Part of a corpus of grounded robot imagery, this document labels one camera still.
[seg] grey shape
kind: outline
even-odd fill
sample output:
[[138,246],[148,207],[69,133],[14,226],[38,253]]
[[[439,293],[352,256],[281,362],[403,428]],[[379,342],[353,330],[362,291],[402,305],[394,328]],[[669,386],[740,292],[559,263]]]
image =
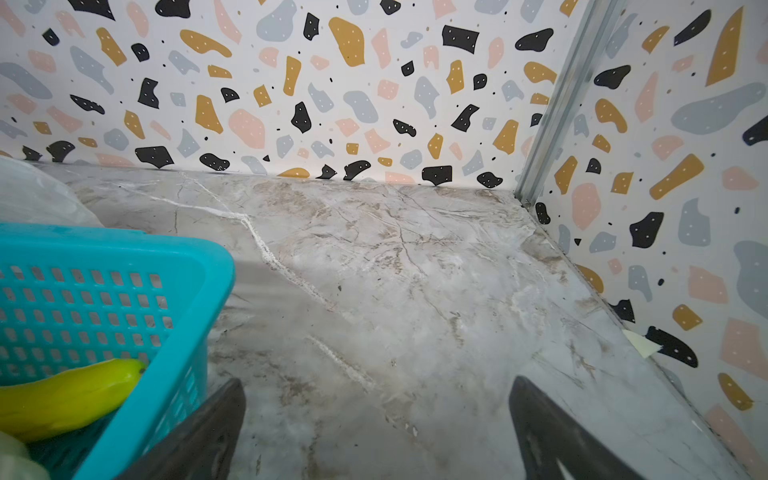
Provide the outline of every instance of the grey shape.
[[177,107],[186,107],[187,99],[184,98],[184,94],[173,91],[170,93],[170,101]]
[[293,139],[290,135],[286,135],[285,137],[280,137],[277,139],[276,142],[277,145],[277,156],[280,158],[284,158],[286,155],[288,155],[288,152],[290,152],[290,149],[293,148]]
[[13,80],[30,97],[48,100],[53,94],[34,75],[21,65],[10,61],[0,63],[0,75]]
[[416,89],[413,91],[413,98],[424,107],[424,110],[427,110],[429,118],[434,118],[437,115],[435,99],[439,96],[440,93],[435,90],[427,77],[419,77],[416,81]]
[[258,158],[246,155],[241,158],[243,163],[250,168],[250,172],[254,175],[266,175],[266,168],[261,164]]
[[563,250],[563,253],[568,255],[568,251],[571,249],[571,231],[562,223],[558,227],[560,232],[560,238],[558,238],[558,247]]
[[520,90],[520,87],[518,87],[514,80],[507,80],[502,85],[502,94],[504,94],[506,101],[510,101],[512,98],[519,98],[521,100],[525,98],[523,90]]
[[752,240],[743,240],[733,247],[739,260],[736,291],[744,303],[768,319],[768,247]]
[[183,56],[179,51],[171,50],[168,54],[168,61],[174,64],[174,67],[176,67],[182,75],[186,75],[189,70],[195,70],[197,73],[200,73],[200,68],[189,58]]
[[464,167],[462,167],[462,173],[466,177],[467,175],[473,174],[481,168],[483,168],[482,154],[480,153],[480,150],[477,150],[475,151],[475,154],[472,155],[472,159],[468,161]]
[[8,135],[10,138],[16,138],[18,135],[21,135],[22,137],[26,137],[27,134],[23,131],[19,130],[18,128],[14,127],[13,125],[9,124],[7,121],[0,120],[0,131],[2,133]]
[[115,150],[123,151],[128,146],[128,137],[117,128],[113,128],[104,134],[104,143]]
[[331,108],[333,108],[333,101],[325,90],[316,89],[312,83],[310,83],[308,90],[310,91],[310,97],[312,98],[312,101],[315,102],[315,106],[322,113],[326,113]]
[[578,114],[574,118],[574,135],[579,134],[589,137],[589,126],[587,125],[587,117],[584,114]]
[[496,15],[507,6],[507,2],[509,0],[476,0],[475,10],[480,13],[487,13],[488,15]]
[[344,94],[344,101],[352,107],[355,117],[364,124],[375,124],[379,121],[379,112],[364,91],[348,91]]
[[422,38],[424,38],[424,35],[418,33],[417,31],[412,31],[408,33],[408,38],[400,41],[400,46],[403,48],[411,48],[413,45],[416,45],[416,43],[418,43]]
[[684,245],[706,247],[712,240],[710,236],[710,218],[699,212],[699,199],[694,198],[683,204],[677,238]]
[[683,105],[672,115],[672,125],[682,131],[706,135],[726,127],[744,108],[760,101],[765,84],[754,82],[712,98]]
[[181,129],[181,142],[176,150],[184,157],[187,158],[196,151],[200,150],[200,145],[194,140],[192,134],[187,131],[186,128]]
[[266,41],[285,41],[293,33],[293,16],[296,4],[293,0],[283,0],[272,13],[256,24],[256,35]]
[[526,22],[533,23],[542,3],[544,3],[544,0],[525,0],[522,7],[520,7],[520,16]]
[[600,232],[589,244],[589,253],[607,252],[616,247],[616,236],[608,232]]
[[70,47],[69,53],[72,55],[74,66],[77,67],[80,73],[101,85],[110,95],[114,93],[114,87],[104,77],[104,66],[102,64],[80,48]]
[[493,130],[494,125],[496,125],[496,119],[494,117],[485,117],[482,119],[483,130]]
[[650,285],[648,284],[648,275],[645,273],[645,268],[640,265],[633,265],[629,267],[629,290],[638,290],[645,296],[645,301],[650,302],[654,295],[650,292]]
[[336,155],[333,153],[333,150],[326,147],[326,145],[322,141],[314,141],[312,142],[312,151],[315,152],[315,155],[319,158],[323,158],[326,155],[330,155],[331,157],[335,157]]
[[408,170],[413,170],[422,163],[422,152],[420,150],[411,150],[400,157],[400,164]]
[[626,42],[629,37],[629,26],[632,25],[635,17],[637,17],[637,13],[629,15],[621,25],[619,25],[619,28],[616,29],[614,34],[611,35],[611,39],[608,40],[608,44],[605,45],[605,53],[608,55],[608,58],[615,57],[619,50],[621,50],[621,47],[624,46],[624,42]]

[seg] dark object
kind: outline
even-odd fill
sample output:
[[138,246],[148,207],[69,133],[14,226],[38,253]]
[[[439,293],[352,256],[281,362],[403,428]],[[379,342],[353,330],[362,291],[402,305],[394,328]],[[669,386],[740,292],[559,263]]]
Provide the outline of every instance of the dark object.
[[643,480],[524,376],[515,378],[509,412],[527,480]]
[[167,437],[114,480],[226,480],[245,416],[239,379],[229,379]]

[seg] marble surface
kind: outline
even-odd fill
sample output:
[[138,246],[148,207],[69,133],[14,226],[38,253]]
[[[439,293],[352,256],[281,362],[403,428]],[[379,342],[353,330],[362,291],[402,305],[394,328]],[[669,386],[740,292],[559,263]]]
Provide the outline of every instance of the marble surface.
[[232,479],[524,478],[517,375],[645,478],[749,478],[509,192],[41,168],[107,227],[232,253]]

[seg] pink shape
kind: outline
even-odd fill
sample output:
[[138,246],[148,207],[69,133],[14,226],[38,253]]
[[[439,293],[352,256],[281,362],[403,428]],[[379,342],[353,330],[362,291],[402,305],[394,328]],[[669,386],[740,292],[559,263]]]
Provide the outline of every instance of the pink shape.
[[274,47],[263,48],[259,53],[259,60],[264,62],[266,65],[269,65],[270,67],[276,67],[278,53],[279,51],[277,50],[277,48],[274,48]]
[[61,125],[62,128],[64,128],[69,133],[72,133],[73,131],[77,130],[78,128],[83,126],[83,122],[78,120],[75,117],[70,117],[63,111],[59,110],[56,107],[50,107],[48,110],[46,110],[49,115],[53,117],[54,120],[56,120],[56,123]]
[[162,125],[158,124],[156,121],[152,121],[149,123],[149,126],[152,130],[156,131],[158,134],[166,137],[168,140],[170,140],[170,134],[163,128]]
[[385,172],[384,181],[387,184],[415,184],[413,177],[408,175],[396,174],[395,172]]
[[711,303],[728,303],[728,290],[723,279],[698,266],[688,273],[688,294]]
[[345,137],[350,136],[360,129],[360,126],[352,118],[342,118],[341,120],[337,120],[336,124],[339,125],[339,130],[341,130],[341,133]]
[[0,0],[0,17],[3,17],[8,25],[13,28],[13,31],[16,32],[16,35],[19,37],[24,36],[24,32],[27,28],[24,26],[22,21],[18,19],[16,14],[13,12],[13,10],[11,10],[11,7],[8,6],[8,3],[6,3],[5,0]]
[[394,81],[381,80],[379,82],[379,96],[381,98],[386,98],[387,100],[392,100],[397,96],[399,88],[400,85],[396,84]]
[[680,60],[674,62],[672,64],[672,70],[676,71],[677,73],[680,73],[683,70],[689,68],[693,64],[694,64],[694,56],[688,55],[686,58],[681,58]]
[[435,70],[440,68],[439,50],[434,45],[424,47],[424,67],[427,68],[430,63],[434,65]]
[[504,56],[504,40],[496,37],[488,46],[488,68],[494,68]]
[[654,141],[650,148],[661,160],[666,160],[672,152],[683,146],[683,139],[675,135],[664,135]]
[[144,11],[141,10],[141,7],[136,2],[130,2],[128,7],[126,7],[126,10],[128,10],[128,17],[134,23],[136,33],[138,33],[140,37],[146,38],[147,33],[149,33],[149,20],[147,20]]
[[379,67],[384,68],[392,61],[392,57],[389,55],[389,41],[386,37],[386,28],[379,30],[379,33],[371,38],[371,45],[373,45],[373,51],[379,57]]
[[30,50],[28,55],[29,61],[32,62],[32,66],[38,70],[43,70],[48,73],[53,73],[56,71],[56,62],[54,61],[53,57],[47,53],[43,53],[37,50]]
[[464,157],[464,154],[462,154],[462,148],[459,147],[459,145],[456,142],[453,142],[448,149],[451,151],[451,153],[454,155],[454,157],[461,160]]
[[654,95],[656,94],[656,84],[659,81],[658,72],[650,74],[650,78],[645,83],[643,91],[637,96],[634,102],[634,113],[640,123],[654,116]]
[[56,12],[56,18],[64,31],[67,32],[67,35],[72,35],[74,31],[80,35],[80,38],[85,38],[85,34],[80,29],[80,25],[78,25],[78,21],[69,12]]
[[760,456],[739,425],[720,406],[715,405],[704,416],[712,430],[723,437],[726,446],[752,475],[752,478],[768,478],[768,463]]
[[264,123],[247,111],[235,110],[230,115],[230,130],[251,148],[264,148]]
[[594,184],[581,184],[571,195],[571,215],[576,227],[585,230],[600,214],[601,204],[598,188]]
[[742,167],[723,170],[723,186],[728,190],[754,190],[758,185],[760,182]]
[[214,0],[214,11],[216,12],[216,21],[219,22],[221,33],[239,45],[243,34],[240,33],[240,30],[232,22],[232,18],[227,15],[227,10],[224,9],[221,0]]
[[388,141],[384,140],[376,133],[375,128],[371,128],[366,132],[366,141],[368,146],[371,147],[371,151],[374,154],[378,154],[380,151],[388,148],[391,145]]
[[13,94],[5,98],[7,98],[8,101],[10,101],[13,105],[16,106],[16,108],[23,111],[27,115],[35,111],[35,109],[38,107],[35,101],[25,97],[22,94]]
[[318,57],[317,55],[312,55],[312,58],[310,58],[310,63],[314,68],[317,68],[318,70],[323,70],[324,68],[328,67],[328,65],[331,65],[331,62],[327,61],[323,57]]
[[435,20],[456,11],[451,0],[432,0],[432,7],[435,9]]

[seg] terrazzo wallpaper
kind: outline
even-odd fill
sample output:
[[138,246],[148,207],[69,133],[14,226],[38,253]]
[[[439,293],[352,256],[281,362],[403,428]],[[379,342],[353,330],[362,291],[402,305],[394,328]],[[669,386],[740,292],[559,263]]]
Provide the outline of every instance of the terrazzo wallpaper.
[[0,0],[0,153],[511,189],[586,3]]
[[754,478],[768,478],[766,83],[768,2],[630,0],[535,204]]

